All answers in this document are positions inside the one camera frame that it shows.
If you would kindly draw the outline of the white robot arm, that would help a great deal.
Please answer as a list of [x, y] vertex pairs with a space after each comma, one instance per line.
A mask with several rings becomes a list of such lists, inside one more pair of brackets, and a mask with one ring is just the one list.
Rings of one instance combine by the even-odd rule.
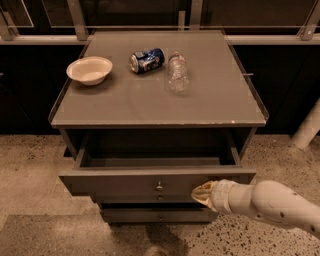
[[246, 216], [284, 229], [299, 228], [320, 238], [320, 206], [277, 181], [250, 185], [229, 179], [208, 181], [193, 189], [191, 197], [218, 214]]

